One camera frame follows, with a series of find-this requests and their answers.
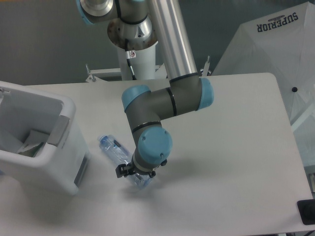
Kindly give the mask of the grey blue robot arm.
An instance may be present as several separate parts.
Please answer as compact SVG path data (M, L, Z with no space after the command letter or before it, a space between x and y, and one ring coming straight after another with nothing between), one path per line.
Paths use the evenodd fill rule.
M122 95L136 149L127 164L116 168L117 177L134 174L154 177L172 149L170 134L161 121L209 107L214 91L198 75L180 5L176 0L79 0L77 8L87 24L116 23L117 45L125 52L161 46L169 87L151 91L133 86Z

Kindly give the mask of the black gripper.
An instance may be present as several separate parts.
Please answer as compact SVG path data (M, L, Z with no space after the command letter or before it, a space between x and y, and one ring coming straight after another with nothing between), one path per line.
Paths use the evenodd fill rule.
M128 164L120 164L116 167L115 172L117 178L121 177L127 177L129 176L129 169L133 170L135 173L138 173L140 175L145 175L149 177L155 177L156 176L156 169L162 166L165 166L167 164L167 159L165 159L163 162L161 162L160 165L157 167L154 167L152 169L141 169L136 166L133 159Z

